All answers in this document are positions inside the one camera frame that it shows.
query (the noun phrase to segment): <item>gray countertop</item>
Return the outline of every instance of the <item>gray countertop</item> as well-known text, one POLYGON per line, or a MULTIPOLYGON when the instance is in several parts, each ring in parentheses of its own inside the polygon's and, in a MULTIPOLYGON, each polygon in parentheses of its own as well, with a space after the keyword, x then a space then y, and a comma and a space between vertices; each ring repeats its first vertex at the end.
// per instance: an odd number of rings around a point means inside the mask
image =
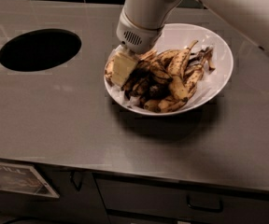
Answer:
POLYGON ((80 53, 50 70, 0 65, 0 158, 269 190, 269 59, 208 10, 169 22, 204 26, 234 54, 233 76, 200 108, 141 117, 116 105, 103 73, 121 6, 0 0, 0 48, 31 30, 62 28, 80 53))

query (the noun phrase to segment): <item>bowl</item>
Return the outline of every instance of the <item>bowl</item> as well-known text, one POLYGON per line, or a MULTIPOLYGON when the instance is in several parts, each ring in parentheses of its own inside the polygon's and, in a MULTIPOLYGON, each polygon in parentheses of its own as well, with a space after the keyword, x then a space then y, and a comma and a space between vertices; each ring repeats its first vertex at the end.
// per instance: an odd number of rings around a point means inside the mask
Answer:
MULTIPOLYGON (((207 47, 213 47, 213 64, 216 69, 209 71, 205 64, 203 79, 198 81, 197 92, 179 110, 169 113, 155 113, 137 106, 138 99, 129 101, 124 92, 117 86, 112 86, 105 79, 105 86, 108 94, 122 107, 144 116, 172 116, 187 112, 199 107, 214 98, 227 84, 234 69, 234 58, 227 43, 216 33, 197 25, 192 24, 166 24, 163 34, 158 39, 154 49, 158 53, 167 49, 182 49, 188 46, 192 40, 198 40, 192 52, 207 47)), ((120 50, 120 46, 114 49, 109 59, 120 50)))

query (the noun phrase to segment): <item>cabinet door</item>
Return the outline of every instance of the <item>cabinet door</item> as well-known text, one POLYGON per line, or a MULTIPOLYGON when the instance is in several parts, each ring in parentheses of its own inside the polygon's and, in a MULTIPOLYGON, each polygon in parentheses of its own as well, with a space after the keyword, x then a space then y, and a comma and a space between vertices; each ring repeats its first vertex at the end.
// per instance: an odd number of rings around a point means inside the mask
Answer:
POLYGON ((69 223, 109 223, 92 173, 37 164, 37 171, 60 198, 0 191, 0 212, 69 223))
POLYGON ((269 223, 269 202, 190 189, 97 178, 106 209, 186 221, 269 223))

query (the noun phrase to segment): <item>black cable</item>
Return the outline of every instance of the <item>black cable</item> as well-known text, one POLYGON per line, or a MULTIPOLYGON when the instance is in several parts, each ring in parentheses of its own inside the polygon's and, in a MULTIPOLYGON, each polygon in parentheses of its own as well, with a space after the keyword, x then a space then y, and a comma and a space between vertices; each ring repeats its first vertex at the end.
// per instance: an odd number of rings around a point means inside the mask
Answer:
POLYGON ((9 220, 7 222, 4 222, 3 224, 11 224, 11 223, 15 223, 15 222, 19 222, 19 221, 24 221, 24 220, 36 220, 37 218, 35 217, 18 217, 12 220, 9 220))

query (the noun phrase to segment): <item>black circular hole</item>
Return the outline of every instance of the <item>black circular hole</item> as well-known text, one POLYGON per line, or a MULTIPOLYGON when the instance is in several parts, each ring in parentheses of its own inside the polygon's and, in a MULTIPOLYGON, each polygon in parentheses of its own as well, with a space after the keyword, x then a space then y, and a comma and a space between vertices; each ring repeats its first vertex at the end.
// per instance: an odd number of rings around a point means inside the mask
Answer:
POLYGON ((0 63, 15 71, 42 71, 69 61, 80 47, 80 38, 72 32, 37 30, 8 41, 0 50, 0 63))

